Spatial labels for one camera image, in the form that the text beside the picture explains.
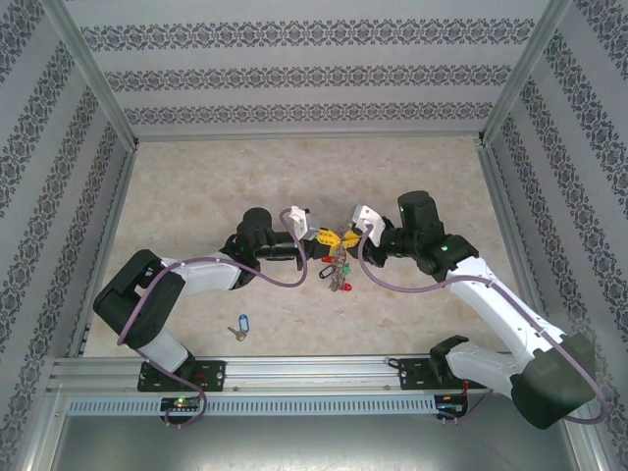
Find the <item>metal key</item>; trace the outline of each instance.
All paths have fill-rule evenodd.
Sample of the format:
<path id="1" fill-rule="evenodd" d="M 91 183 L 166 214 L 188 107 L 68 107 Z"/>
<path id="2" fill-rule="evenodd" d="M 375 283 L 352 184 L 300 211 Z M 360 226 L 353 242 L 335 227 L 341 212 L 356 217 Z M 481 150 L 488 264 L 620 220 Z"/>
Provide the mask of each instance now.
<path id="1" fill-rule="evenodd" d="M 236 329 L 234 329 L 233 327 L 227 327 L 227 329 L 230 332 L 233 332 L 235 335 L 235 339 L 237 341 L 243 341 L 246 338 L 246 332 L 243 331 L 237 331 Z"/>

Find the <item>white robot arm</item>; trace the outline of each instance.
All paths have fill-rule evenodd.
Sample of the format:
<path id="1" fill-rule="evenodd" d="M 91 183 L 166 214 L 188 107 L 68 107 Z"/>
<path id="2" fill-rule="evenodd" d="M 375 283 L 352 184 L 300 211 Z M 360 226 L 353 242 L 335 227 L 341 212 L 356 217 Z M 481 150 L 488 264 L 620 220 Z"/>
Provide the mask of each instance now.
<path id="1" fill-rule="evenodd" d="M 436 204 L 427 192 L 406 193 L 398 199 L 398 206 L 403 225 L 399 229 L 367 206 L 353 212 L 353 228 L 369 236 L 361 243 L 363 259 L 382 267 L 389 255 L 412 258 L 423 273 L 447 285 L 473 307 L 509 350 L 497 353 L 454 336 L 430 351 L 437 377 L 471 380 L 510 397 L 521 414 L 542 429 L 594 398 L 582 374 L 559 351 L 566 351 L 590 377 L 595 377 L 593 345 L 587 339 L 569 337 L 534 312 L 496 277 L 464 237 L 446 234 Z M 385 288 L 402 292 L 431 289 L 393 287 L 377 280 L 365 264 L 363 268 L 371 280 Z"/>
<path id="2" fill-rule="evenodd" d="M 292 206 L 288 212 L 294 236 L 302 240 L 308 252 L 306 257 L 318 257 L 324 252 L 311 243 L 318 232 L 318 222 L 307 210 Z M 181 345 L 165 326 L 165 322 L 180 297 L 208 290 L 242 288 L 259 272 L 258 259 L 297 260 L 300 269 L 303 260 L 288 232 L 272 230 L 270 213 L 262 208 L 247 211 L 225 246 L 209 257 L 194 263 L 172 258 L 159 258 L 150 250 L 138 251 L 98 294 L 94 311 L 125 343 L 144 357 L 173 373 L 189 360 L 191 353 Z M 160 276 L 150 295 L 140 296 L 137 288 L 148 288 Z M 140 300 L 143 305 L 137 307 Z"/>

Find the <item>marble floor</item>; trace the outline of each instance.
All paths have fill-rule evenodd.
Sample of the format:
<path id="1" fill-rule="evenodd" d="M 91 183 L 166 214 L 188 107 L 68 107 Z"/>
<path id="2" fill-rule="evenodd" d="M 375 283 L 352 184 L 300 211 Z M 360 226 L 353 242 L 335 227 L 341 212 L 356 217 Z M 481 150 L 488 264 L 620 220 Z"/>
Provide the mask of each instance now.
<path id="1" fill-rule="evenodd" d="M 292 204 L 336 228 L 358 203 L 399 225 L 396 199 L 425 189 L 449 233 L 461 234 L 515 289 L 497 220 L 470 137 L 232 140 L 141 143 L 105 283 L 139 249 L 188 258 L 223 246 L 254 206 L 277 215 Z M 424 353 L 462 334 L 504 350 L 482 319 L 448 290 L 403 294 L 371 283 L 350 260 L 351 292 L 331 292 L 321 261 L 299 288 L 256 279 L 237 291 L 180 299 L 168 326 L 195 355 L 330 355 Z M 262 271 L 295 281 L 294 262 L 262 262 Z M 415 287 L 433 282 L 410 260 L 389 259 L 383 280 Z M 247 314 L 251 330 L 236 341 L 227 330 Z M 94 316 L 85 356 L 132 356 Z"/>

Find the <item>striped wall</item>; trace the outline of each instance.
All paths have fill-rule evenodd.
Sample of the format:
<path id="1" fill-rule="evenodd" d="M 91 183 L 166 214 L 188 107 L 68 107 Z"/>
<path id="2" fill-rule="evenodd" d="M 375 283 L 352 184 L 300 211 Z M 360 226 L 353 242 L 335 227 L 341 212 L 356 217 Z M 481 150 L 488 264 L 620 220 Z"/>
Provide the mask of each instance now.
<path id="1" fill-rule="evenodd" d="M 627 39 L 628 2 L 574 1 L 492 143 L 549 318 L 595 341 L 617 469 L 628 469 Z"/>
<path id="2" fill-rule="evenodd" d="M 36 0 L 0 3 L 0 469 L 87 294 L 127 150 Z"/>
<path id="3" fill-rule="evenodd" d="M 71 0 L 140 137 L 480 131 L 548 0 Z"/>

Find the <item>blue key tag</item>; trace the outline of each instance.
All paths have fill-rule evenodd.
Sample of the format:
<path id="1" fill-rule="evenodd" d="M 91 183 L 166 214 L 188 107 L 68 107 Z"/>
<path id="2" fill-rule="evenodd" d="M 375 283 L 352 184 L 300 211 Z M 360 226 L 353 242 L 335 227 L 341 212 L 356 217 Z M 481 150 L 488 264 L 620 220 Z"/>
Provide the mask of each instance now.
<path id="1" fill-rule="evenodd" d="M 248 325 L 248 316 L 246 314 L 242 314 L 237 318 L 237 322 L 239 324 L 239 329 L 248 334 L 248 330 L 250 329 Z"/>

